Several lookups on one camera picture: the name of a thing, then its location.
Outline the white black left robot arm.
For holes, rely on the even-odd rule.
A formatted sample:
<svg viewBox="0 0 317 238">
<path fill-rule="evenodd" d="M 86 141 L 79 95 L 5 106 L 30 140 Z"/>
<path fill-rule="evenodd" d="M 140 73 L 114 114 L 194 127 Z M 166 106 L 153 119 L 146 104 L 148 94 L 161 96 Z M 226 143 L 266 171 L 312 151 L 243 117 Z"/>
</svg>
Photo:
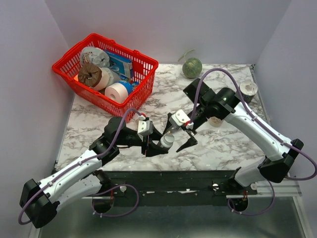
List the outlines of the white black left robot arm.
<svg viewBox="0 0 317 238">
<path fill-rule="evenodd" d="M 36 182 L 25 182 L 20 198 L 21 214 L 28 222 L 18 217 L 19 224 L 31 223 L 35 228 L 47 225 L 67 204 L 88 195 L 110 195 L 114 190 L 125 192 L 128 184 L 116 185 L 102 171 L 101 167 L 119 155 L 120 146 L 140 147 L 146 157 L 167 154 L 174 143 L 174 136 L 161 134 L 144 114 L 140 115 L 138 128 L 130 129 L 122 117 L 112 117 L 102 135 L 75 161 L 55 174 Z"/>
</svg>

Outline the grey bottle white cap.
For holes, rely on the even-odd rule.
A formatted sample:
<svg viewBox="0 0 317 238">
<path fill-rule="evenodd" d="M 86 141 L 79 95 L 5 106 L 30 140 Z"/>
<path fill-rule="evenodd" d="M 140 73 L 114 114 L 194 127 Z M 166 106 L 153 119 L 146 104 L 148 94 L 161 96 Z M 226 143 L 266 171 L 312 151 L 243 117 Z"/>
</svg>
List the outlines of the grey bottle white cap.
<svg viewBox="0 0 317 238">
<path fill-rule="evenodd" d="M 160 139 L 160 147 L 170 149 L 173 146 L 174 140 L 173 134 L 167 133 Z"/>
</svg>

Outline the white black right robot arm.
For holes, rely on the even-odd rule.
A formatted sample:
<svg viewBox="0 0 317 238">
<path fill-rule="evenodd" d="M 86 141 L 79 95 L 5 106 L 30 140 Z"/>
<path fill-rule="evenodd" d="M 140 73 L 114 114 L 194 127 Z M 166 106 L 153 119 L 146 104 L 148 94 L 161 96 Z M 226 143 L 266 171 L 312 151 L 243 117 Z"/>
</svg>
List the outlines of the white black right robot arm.
<svg viewBox="0 0 317 238">
<path fill-rule="evenodd" d="M 195 108 L 188 114 L 183 110 L 169 113 L 164 129 L 164 133 L 167 133 L 171 128 L 181 128 L 189 134 L 190 138 L 179 150 L 196 145 L 196 130 L 209 118 L 216 117 L 239 129 L 264 152 L 264 158 L 259 162 L 236 169 L 228 181 L 231 193 L 239 194 L 247 186 L 262 180 L 280 183 L 286 178 L 304 146 L 301 140 L 291 140 L 272 129 L 252 113 L 236 91 L 228 87 L 215 93 L 204 82 L 196 79 L 183 92 Z"/>
</svg>

